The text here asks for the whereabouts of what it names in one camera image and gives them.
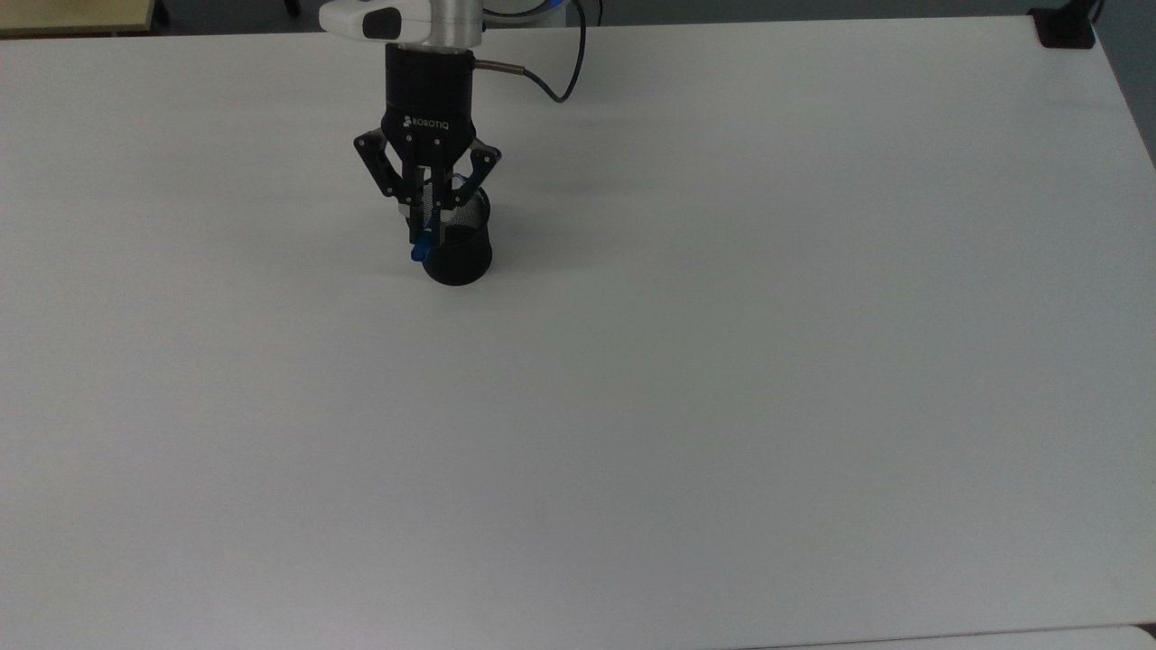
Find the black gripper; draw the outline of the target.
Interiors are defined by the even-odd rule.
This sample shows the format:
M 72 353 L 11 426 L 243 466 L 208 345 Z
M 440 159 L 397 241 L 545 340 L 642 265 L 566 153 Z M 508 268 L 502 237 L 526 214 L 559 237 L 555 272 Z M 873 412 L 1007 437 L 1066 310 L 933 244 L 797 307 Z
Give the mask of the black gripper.
M 499 149 L 474 143 L 474 52 L 391 44 L 385 62 L 387 112 L 383 131 L 355 136 L 355 152 L 380 192 L 397 199 L 412 246 L 418 244 L 427 223 L 422 167 L 436 168 L 431 172 L 433 246 L 461 242 L 489 217 L 483 184 L 502 160 Z M 455 172 L 453 167 L 464 155 L 470 169 L 468 173 Z

